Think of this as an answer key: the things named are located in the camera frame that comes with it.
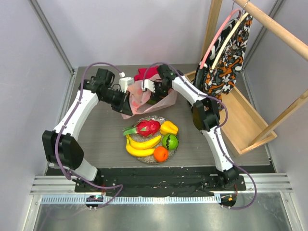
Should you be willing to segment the green fake watermelon ball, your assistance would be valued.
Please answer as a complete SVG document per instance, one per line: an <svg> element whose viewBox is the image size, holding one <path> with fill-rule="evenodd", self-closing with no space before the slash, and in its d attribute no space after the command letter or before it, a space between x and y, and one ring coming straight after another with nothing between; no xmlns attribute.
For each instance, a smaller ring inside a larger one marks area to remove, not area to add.
<svg viewBox="0 0 308 231"><path fill-rule="evenodd" d="M162 146L167 150L175 150L179 145L179 140L174 134L167 134L162 138Z"/></svg>

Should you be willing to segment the red fake dragon fruit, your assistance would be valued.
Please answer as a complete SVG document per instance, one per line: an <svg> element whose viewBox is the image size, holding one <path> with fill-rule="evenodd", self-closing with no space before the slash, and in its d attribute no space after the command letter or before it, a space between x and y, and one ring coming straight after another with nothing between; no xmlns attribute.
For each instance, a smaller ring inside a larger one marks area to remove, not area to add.
<svg viewBox="0 0 308 231"><path fill-rule="evenodd" d="M160 123L153 119L145 119L132 127L124 129L123 135L138 134L142 137L152 137L160 129Z"/></svg>

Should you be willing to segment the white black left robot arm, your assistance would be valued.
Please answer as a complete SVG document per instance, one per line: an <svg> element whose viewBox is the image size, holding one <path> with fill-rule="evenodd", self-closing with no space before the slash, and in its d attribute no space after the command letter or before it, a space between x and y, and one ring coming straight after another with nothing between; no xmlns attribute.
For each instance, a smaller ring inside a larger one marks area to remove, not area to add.
<svg viewBox="0 0 308 231"><path fill-rule="evenodd" d="M92 192L102 188L102 179L99 178L98 169L85 159L77 140L87 117L99 102L109 104L121 114L132 115L127 89L134 79L124 73L119 75L118 89L113 88L114 73L107 69L100 68L95 76L83 79L64 118L52 131L46 130L42 134L47 161L58 165L67 176L75 175L86 180L86 187Z"/></svg>

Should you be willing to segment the pink plastic bag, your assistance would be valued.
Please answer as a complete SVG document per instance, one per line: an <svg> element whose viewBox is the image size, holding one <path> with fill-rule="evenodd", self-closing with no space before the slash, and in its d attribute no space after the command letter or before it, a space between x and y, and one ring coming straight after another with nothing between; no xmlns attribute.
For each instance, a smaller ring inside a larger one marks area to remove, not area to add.
<svg viewBox="0 0 308 231"><path fill-rule="evenodd" d="M159 101L156 104L150 104L151 93L149 90L142 91L141 89L142 80L134 81L133 84L129 85L127 91L129 95L129 103L132 110L131 115L121 114L123 119L129 119L136 115L142 115L158 111L167 107L170 107L176 103L178 93L173 89L168 91L168 96Z"/></svg>

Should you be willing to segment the yellow fake bell pepper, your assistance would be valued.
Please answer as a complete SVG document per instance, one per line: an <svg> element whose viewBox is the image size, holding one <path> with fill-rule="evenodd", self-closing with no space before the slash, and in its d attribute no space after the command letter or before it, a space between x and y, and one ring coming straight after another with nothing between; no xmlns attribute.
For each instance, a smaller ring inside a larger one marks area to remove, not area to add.
<svg viewBox="0 0 308 231"><path fill-rule="evenodd" d="M174 125L171 121L165 121L160 126L160 133L162 135L167 135L167 134L177 135L178 131L179 128L176 125Z"/></svg>

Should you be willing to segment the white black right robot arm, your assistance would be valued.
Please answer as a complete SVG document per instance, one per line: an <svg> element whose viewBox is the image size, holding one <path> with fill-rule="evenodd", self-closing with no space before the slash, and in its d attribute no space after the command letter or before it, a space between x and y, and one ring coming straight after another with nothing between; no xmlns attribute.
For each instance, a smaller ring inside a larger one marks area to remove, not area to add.
<svg viewBox="0 0 308 231"><path fill-rule="evenodd" d="M218 186L223 190L230 189L238 180L239 172L221 134L220 127L226 123L220 123L218 105L222 102L197 89L182 73L166 63L160 63L157 71L162 88L173 89L192 106L193 124L206 138L215 160Z"/></svg>

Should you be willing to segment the orange fake tangerine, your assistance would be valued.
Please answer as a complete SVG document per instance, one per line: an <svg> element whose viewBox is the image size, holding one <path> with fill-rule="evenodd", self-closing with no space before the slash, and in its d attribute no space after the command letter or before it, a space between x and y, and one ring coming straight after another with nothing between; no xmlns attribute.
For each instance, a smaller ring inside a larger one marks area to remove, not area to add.
<svg viewBox="0 0 308 231"><path fill-rule="evenodd" d="M158 146L153 153L157 162L165 162L168 159L168 150L163 146Z"/></svg>

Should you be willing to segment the yellow fake banana bunch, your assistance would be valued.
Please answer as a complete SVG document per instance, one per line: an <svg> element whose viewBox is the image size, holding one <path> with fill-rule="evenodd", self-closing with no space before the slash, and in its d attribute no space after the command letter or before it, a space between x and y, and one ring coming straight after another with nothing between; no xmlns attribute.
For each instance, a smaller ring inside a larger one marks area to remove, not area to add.
<svg viewBox="0 0 308 231"><path fill-rule="evenodd" d="M126 151L135 157L146 157L153 155L155 146L161 141L162 136L156 136L148 141L136 142L129 135L126 136Z"/></svg>

